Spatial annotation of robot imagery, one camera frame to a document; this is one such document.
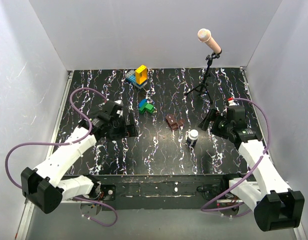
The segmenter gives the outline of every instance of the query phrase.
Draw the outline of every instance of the green lego brick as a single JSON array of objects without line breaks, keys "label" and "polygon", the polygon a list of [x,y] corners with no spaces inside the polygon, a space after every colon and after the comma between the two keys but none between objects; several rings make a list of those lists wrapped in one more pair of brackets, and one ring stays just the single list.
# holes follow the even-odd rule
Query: green lego brick
[{"label": "green lego brick", "polygon": [[141,114],[143,114],[146,110],[146,106],[148,105],[148,103],[144,103],[138,110]]},{"label": "green lego brick", "polygon": [[145,106],[146,111],[148,111],[150,114],[154,112],[154,106],[152,104],[146,104]]}]

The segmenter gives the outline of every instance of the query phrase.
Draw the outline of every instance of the tripod stand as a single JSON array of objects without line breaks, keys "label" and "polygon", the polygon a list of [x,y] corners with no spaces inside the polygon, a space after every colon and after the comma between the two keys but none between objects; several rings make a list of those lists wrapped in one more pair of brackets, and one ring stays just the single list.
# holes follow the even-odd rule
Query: tripod stand
[{"label": "tripod stand", "polygon": [[210,73],[209,73],[209,70],[210,70],[210,66],[213,63],[213,59],[218,59],[219,57],[220,57],[220,54],[215,53],[215,52],[213,52],[212,55],[208,55],[206,57],[205,60],[207,61],[207,68],[206,68],[206,72],[204,73],[204,76],[203,76],[203,81],[198,86],[196,86],[193,89],[191,89],[190,91],[186,92],[184,94],[184,96],[189,95],[193,91],[198,92],[199,95],[207,94],[210,104],[211,105],[213,104],[213,100],[212,100],[212,98],[209,94],[209,91],[208,91],[208,83],[206,82],[206,80],[207,80],[208,77],[211,76]]}]

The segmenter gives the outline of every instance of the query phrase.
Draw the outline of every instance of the cable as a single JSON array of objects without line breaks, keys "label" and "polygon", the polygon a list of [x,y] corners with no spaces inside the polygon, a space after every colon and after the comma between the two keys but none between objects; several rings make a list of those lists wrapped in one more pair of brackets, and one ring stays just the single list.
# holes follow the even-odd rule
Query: cable
[{"label": "cable", "polygon": [[19,189],[21,189],[21,185],[19,185],[16,181],[14,181],[14,179],[12,178],[11,174],[10,174],[10,170],[9,170],[9,158],[12,154],[12,152],[14,152],[14,150],[20,148],[20,147],[24,147],[24,146],[29,146],[29,145],[40,145],[40,146],[67,146],[67,145],[70,145],[70,144],[76,144],[80,141],[82,141],[83,139],[85,139],[92,131],[92,123],[90,121],[90,119],[88,118],[88,116],[86,116],[84,113],[82,113],[73,103],[73,96],[80,92],[80,91],[83,91],[83,90],[88,90],[88,91],[92,91],[96,94],[98,94],[99,96],[101,96],[104,101],[106,102],[107,99],[106,97],[100,93],[99,91],[93,89],[93,88],[89,88],[89,87],[81,87],[81,88],[78,88],[76,90],[74,90],[70,96],[69,96],[69,103],[70,105],[73,107],[73,109],[82,117],[84,118],[87,122],[88,122],[88,132],[83,136],[81,137],[80,139],[77,139],[73,142],[63,142],[63,143],[54,143],[54,142],[24,142],[24,143],[21,143],[21,144],[18,144],[16,145],[15,147],[13,147],[6,155],[6,158],[5,158],[5,171],[6,171],[6,174],[7,174],[7,177],[8,179],[12,182],[12,184],[14,184],[16,187],[18,187]]},{"label": "cable", "polygon": [[103,202],[100,202],[100,201],[93,201],[93,200],[90,200],[90,199],[85,199],[85,198],[81,198],[81,197],[77,197],[77,196],[74,197],[73,199],[74,200],[78,200],[78,201],[89,202],[89,203],[92,203],[92,204],[99,204],[99,205],[104,206],[104,207],[106,207],[108,209],[111,209],[114,212],[114,214],[115,214],[115,220],[112,223],[104,223],[104,222],[101,222],[101,221],[97,220],[94,217],[91,217],[89,215],[83,214],[83,216],[86,217],[87,219],[92,220],[92,221],[94,221],[94,222],[96,222],[96,223],[98,223],[98,224],[100,224],[100,225],[102,225],[104,227],[111,227],[111,226],[113,226],[118,221],[118,219],[119,219],[118,212],[112,206],[107,205],[106,203],[103,203]]},{"label": "cable", "polygon": [[[214,212],[214,211],[220,211],[220,210],[226,210],[229,207],[220,207],[220,208],[212,208],[212,209],[205,209],[207,206],[209,206],[210,204],[212,204],[213,202],[215,202],[216,200],[220,199],[221,197],[223,197],[225,194],[229,193],[230,191],[232,191],[234,188],[236,188],[238,185],[240,185],[242,182],[244,182],[249,176],[252,175],[252,173],[255,171],[255,169],[258,167],[258,165],[260,164],[260,162],[262,161],[264,154],[269,150],[270,147],[270,143],[271,143],[271,132],[270,132],[270,127],[269,127],[269,121],[268,121],[268,117],[266,116],[266,114],[264,113],[264,111],[253,101],[246,99],[246,98],[233,98],[231,97],[230,99],[228,99],[229,101],[231,100],[236,100],[236,101],[246,101],[248,103],[253,104],[255,107],[257,107],[260,112],[263,114],[265,122],[266,122],[266,127],[267,127],[267,145],[265,147],[265,149],[263,150],[263,154],[259,157],[258,161],[255,163],[255,165],[251,168],[251,170],[241,179],[239,180],[237,183],[235,183],[233,186],[231,186],[230,188],[228,188],[227,190],[225,190],[224,192],[222,192],[221,194],[217,195],[216,197],[214,197],[213,199],[211,199],[210,201],[208,201],[207,203],[205,203],[200,210],[203,212]],[[240,205],[242,205],[243,203],[239,203],[233,206],[230,206],[230,208],[236,208]],[[243,216],[245,214],[249,213],[249,211],[244,212],[244,214],[240,214],[240,216]]]},{"label": "cable", "polygon": [[237,215],[235,215],[235,216],[232,216],[232,218],[242,217],[242,216],[244,216],[244,215],[246,215],[246,214],[249,214],[250,212],[252,212],[252,209],[249,209],[249,210],[247,210],[247,211],[245,211],[245,212],[243,212],[243,213],[240,213],[240,214],[237,214]]}]

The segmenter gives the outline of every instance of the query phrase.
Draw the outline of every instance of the lego brick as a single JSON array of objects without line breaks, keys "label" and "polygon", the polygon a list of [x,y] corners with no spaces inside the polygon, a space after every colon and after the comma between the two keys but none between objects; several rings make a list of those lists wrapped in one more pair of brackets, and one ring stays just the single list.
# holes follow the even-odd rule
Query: lego brick
[{"label": "lego brick", "polygon": [[183,127],[185,123],[185,119],[181,118],[180,120],[177,121],[177,124],[179,127]]},{"label": "lego brick", "polygon": [[134,82],[132,82],[132,84],[138,89],[142,89],[147,84],[147,82],[143,83],[142,85],[138,85],[137,83],[134,83]]},{"label": "lego brick", "polygon": [[128,73],[125,74],[125,78],[131,82],[136,84],[136,77],[135,77],[135,71],[130,70]]},{"label": "lego brick", "polygon": [[139,66],[138,67],[138,69],[136,69],[136,73],[138,73],[138,74],[140,74],[144,69],[146,69],[147,67],[146,66],[144,66],[144,65],[141,65],[141,66]]},{"label": "lego brick", "polygon": [[150,114],[154,112],[154,106],[152,104],[146,104],[145,106],[146,111],[148,111]]},{"label": "lego brick", "polygon": [[174,125],[176,123],[175,117],[173,116],[173,114],[168,114],[165,117],[167,124],[171,127],[172,125]]},{"label": "lego brick", "polygon": [[138,85],[142,85],[144,82],[146,82],[146,80],[148,79],[148,68],[144,65],[141,65],[135,71],[135,78],[135,81]]},{"label": "lego brick", "polygon": [[141,107],[138,109],[139,112],[140,112],[141,114],[143,114],[143,113],[145,112],[145,110],[146,110],[145,107],[147,106],[147,104],[148,104],[148,103],[144,103],[143,106],[141,106]]},{"label": "lego brick", "polygon": [[138,107],[139,107],[139,108],[142,107],[143,104],[145,104],[146,102],[147,102],[147,100],[146,100],[146,99],[143,99],[143,100],[140,101],[140,103],[138,104]]}]

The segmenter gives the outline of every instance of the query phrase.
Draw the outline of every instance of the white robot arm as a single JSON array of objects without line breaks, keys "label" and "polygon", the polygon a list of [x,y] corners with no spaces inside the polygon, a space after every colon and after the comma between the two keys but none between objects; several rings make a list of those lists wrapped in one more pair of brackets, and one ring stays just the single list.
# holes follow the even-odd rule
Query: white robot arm
[{"label": "white robot arm", "polygon": [[[62,200],[84,195],[97,198],[101,194],[101,183],[91,175],[62,180],[67,170],[83,153],[103,137],[117,140],[138,136],[134,116],[129,114],[129,125],[123,115],[122,101],[107,101],[89,118],[92,122],[91,133],[74,144],[60,146],[47,160],[34,169],[25,168],[21,173],[23,195],[38,206],[44,213],[52,212]],[[66,143],[81,138],[88,133],[88,123],[81,120]]]},{"label": "white robot arm", "polygon": [[[213,122],[211,133],[229,139],[252,169],[263,155],[264,145],[257,131],[248,128],[246,110],[243,106],[230,104],[225,111],[211,108],[198,127],[206,131]],[[269,155],[265,154],[253,171],[259,190],[247,180],[233,188],[242,179],[239,173],[223,176],[223,190],[239,197],[254,212],[257,225],[262,231],[295,228],[301,221],[304,196],[282,179]]]}]

